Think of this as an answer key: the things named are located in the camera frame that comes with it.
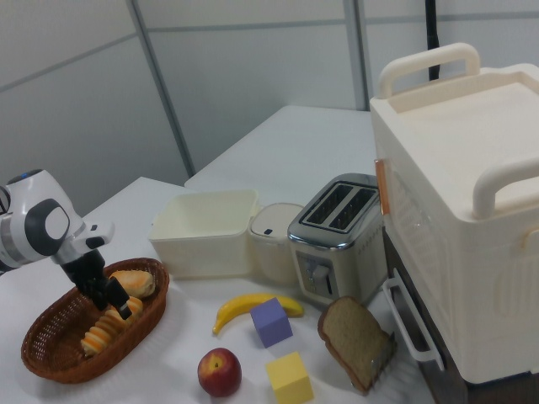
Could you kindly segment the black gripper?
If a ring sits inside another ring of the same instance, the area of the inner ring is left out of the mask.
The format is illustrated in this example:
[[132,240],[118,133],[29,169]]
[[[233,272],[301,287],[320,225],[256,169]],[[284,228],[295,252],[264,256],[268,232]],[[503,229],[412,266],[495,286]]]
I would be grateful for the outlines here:
[[123,320],[131,316],[128,305],[130,296],[117,278],[106,279],[104,276],[105,261],[98,250],[84,253],[70,263],[62,265],[67,277],[78,290],[91,299],[99,311],[111,304]]

